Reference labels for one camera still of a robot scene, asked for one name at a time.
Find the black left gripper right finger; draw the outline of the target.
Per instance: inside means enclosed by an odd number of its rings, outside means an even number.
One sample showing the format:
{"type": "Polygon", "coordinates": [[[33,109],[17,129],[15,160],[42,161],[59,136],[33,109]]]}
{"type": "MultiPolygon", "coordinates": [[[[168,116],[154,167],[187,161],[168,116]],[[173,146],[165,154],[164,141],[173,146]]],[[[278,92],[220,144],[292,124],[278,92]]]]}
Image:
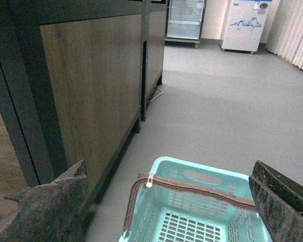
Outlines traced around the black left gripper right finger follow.
{"type": "Polygon", "coordinates": [[[258,160],[249,188],[272,241],[303,241],[302,185],[258,160]]]}

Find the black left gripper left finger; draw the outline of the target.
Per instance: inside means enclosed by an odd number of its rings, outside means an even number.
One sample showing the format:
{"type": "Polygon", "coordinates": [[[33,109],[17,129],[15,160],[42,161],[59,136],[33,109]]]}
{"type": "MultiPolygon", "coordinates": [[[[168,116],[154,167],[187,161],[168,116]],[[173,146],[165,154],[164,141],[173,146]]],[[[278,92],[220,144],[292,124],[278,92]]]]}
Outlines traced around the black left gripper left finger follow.
{"type": "Polygon", "coordinates": [[[49,184],[6,194],[18,207],[0,219],[0,241],[84,241],[79,212],[87,190],[81,160],[49,184]]]}

